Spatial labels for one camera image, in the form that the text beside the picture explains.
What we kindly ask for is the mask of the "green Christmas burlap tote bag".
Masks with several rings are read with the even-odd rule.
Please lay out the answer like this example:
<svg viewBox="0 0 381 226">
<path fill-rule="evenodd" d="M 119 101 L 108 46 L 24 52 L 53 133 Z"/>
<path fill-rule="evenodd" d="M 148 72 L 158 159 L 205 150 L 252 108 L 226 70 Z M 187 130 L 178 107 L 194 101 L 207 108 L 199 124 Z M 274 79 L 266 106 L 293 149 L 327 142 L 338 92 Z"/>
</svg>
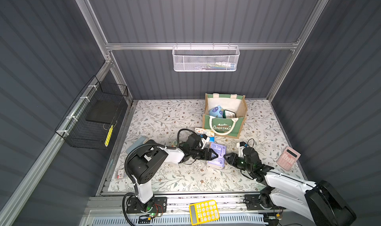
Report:
<svg viewBox="0 0 381 226">
<path fill-rule="evenodd" d="M 218 136 L 239 138 L 247 111 L 244 95 L 206 94 L 202 127 Z"/>
</svg>

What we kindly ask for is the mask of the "purple tissue pack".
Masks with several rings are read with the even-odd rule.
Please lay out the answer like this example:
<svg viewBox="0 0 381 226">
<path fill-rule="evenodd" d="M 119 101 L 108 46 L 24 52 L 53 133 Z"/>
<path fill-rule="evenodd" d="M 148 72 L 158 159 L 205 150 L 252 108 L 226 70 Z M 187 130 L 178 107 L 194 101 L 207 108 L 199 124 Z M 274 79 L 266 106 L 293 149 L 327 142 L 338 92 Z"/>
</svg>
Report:
<svg viewBox="0 0 381 226">
<path fill-rule="evenodd" d="M 214 153 L 212 153 L 213 160 L 207 161 L 207 166 L 219 170 L 223 169 L 225 167 L 224 155 L 226 154 L 227 150 L 226 146 L 217 143 L 211 143 L 209 147 L 214 151 Z"/>
</svg>

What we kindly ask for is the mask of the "green white tissue pack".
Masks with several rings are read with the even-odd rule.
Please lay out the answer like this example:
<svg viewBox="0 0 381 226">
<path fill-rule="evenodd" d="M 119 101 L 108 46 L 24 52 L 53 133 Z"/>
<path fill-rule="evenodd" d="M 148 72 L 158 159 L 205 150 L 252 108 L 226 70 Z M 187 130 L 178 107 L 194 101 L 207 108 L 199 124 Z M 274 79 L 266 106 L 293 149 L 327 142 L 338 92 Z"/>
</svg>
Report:
<svg viewBox="0 0 381 226">
<path fill-rule="evenodd" d="M 223 111 L 223 118 L 224 119 L 234 119 L 234 118 L 236 118 L 236 114 L 232 111 L 224 110 Z"/>
</svg>

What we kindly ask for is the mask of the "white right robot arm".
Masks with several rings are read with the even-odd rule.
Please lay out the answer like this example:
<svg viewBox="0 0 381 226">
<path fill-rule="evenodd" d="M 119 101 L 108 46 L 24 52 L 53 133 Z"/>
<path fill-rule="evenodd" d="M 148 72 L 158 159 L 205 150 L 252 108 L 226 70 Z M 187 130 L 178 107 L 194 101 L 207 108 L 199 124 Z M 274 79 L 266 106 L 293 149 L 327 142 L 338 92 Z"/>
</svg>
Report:
<svg viewBox="0 0 381 226">
<path fill-rule="evenodd" d="M 327 181 L 306 181 L 284 174 L 261 162 L 258 152 L 246 147 L 242 155 L 229 153 L 225 161 L 249 174 L 249 179 L 265 185 L 260 191 L 262 208 L 274 206 L 289 209 L 313 221 L 317 226 L 350 226 L 357 215 Z"/>
</svg>

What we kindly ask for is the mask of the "orange blue tissue pack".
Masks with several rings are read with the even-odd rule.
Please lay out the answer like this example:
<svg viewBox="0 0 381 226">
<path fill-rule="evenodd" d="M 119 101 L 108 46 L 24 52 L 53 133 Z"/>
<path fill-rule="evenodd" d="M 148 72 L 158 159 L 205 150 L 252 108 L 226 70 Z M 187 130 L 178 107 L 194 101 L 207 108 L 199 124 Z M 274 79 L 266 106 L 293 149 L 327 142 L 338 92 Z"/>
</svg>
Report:
<svg viewBox="0 0 381 226">
<path fill-rule="evenodd" d="M 209 139 L 210 142 L 215 141 L 215 133 L 211 129 L 196 127 L 194 131 L 199 135 L 203 135 L 204 139 Z"/>
</svg>

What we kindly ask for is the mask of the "blue cartoon tissue pack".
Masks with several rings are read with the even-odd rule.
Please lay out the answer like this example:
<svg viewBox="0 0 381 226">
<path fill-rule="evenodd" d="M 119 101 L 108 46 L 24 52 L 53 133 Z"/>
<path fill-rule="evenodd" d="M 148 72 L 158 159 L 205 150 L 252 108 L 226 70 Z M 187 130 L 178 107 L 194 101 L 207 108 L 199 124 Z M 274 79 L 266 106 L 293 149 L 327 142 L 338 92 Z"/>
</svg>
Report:
<svg viewBox="0 0 381 226">
<path fill-rule="evenodd" d="M 209 115 L 215 118 L 223 118 L 224 109 L 220 105 L 218 105 L 209 110 Z"/>
</svg>

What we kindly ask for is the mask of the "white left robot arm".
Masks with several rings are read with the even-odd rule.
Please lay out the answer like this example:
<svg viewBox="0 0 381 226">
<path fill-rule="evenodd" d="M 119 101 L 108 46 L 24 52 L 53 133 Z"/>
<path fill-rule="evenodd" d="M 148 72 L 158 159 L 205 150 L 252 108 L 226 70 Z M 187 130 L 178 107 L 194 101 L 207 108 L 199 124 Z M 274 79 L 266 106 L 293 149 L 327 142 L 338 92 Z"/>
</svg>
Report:
<svg viewBox="0 0 381 226">
<path fill-rule="evenodd" d="M 151 179 L 164 163 L 183 164 L 189 159 L 212 161 L 218 154 L 206 148 L 207 138 L 192 133 L 185 142 L 177 146 L 159 144 L 144 136 L 140 137 L 129 149 L 124 170 L 132 181 L 135 196 L 141 205 L 153 202 Z"/>
</svg>

